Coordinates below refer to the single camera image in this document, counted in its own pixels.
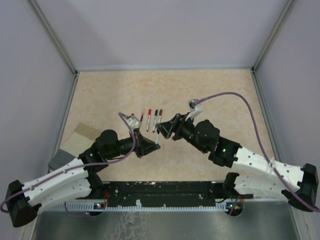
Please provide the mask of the black tip white pen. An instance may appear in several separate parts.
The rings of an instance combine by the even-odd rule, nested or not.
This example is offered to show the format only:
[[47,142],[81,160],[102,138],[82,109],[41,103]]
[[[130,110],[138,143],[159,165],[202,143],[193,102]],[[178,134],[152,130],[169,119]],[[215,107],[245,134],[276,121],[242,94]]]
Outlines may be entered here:
[[156,144],[159,144],[159,138],[160,138],[160,131],[157,130],[157,131],[156,131],[156,139],[155,139],[155,143],[156,143]]

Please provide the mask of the blue end white pen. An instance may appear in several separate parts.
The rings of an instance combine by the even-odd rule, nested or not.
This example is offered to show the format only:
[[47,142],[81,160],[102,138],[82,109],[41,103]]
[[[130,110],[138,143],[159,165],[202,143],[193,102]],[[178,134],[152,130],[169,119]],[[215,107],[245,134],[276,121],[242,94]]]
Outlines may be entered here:
[[153,125],[152,125],[152,133],[155,133],[156,131],[156,123],[157,123],[157,118],[158,118],[158,109],[155,110],[154,112],[154,121],[153,121]]

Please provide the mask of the red capped white pen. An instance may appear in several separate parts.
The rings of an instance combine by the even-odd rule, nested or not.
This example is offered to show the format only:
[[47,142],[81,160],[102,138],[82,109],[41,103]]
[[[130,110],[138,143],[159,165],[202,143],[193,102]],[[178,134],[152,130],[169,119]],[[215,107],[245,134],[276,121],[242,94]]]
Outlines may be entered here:
[[149,130],[150,130],[151,115],[152,115],[152,109],[150,108],[148,110],[148,115],[147,115],[146,132],[149,132]]

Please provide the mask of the dark red pen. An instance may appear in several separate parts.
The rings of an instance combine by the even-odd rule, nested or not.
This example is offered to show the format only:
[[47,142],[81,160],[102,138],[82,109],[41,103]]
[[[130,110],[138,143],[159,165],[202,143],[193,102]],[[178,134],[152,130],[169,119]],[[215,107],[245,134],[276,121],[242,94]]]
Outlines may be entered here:
[[160,109],[160,110],[159,110],[159,112],[158,112],[158,118],[157,118],[157,122],[156,122],[156,124],[159,124],[159,123],[161,122],[162,112],[163,112],[163,110],[162,110],[162,109]]

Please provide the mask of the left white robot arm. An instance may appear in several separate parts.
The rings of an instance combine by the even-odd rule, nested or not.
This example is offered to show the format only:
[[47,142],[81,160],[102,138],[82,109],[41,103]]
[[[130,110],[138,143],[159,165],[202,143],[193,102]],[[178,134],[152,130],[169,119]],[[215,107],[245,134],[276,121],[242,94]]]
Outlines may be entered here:
[[90,148],[66,165],[32,181],[9,184],[4,205],[13,227],[27,225],[60,203],[101,197],[104,184],[98,172],[131,153],[142,158],[159,149],[159,144],[145,138],[138,129],[121,140],[114,130],[103,131]]

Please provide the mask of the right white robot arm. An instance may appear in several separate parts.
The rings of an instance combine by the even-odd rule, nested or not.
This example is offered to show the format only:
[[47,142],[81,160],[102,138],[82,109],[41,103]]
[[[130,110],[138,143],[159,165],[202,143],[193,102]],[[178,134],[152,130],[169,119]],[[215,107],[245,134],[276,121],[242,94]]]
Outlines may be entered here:
[[184,139],[215,165],[231,169],[223,182],[229,198],[254,195],[286,201],[292,207],[316,212],[319,185],[317,168],[309,163],[290,165],[267,160],[241,144],[220,136],[220,130],[209,120],[194,124],[186,115],[177,113],[171,120],[157,123],[157,132],[165,139]]

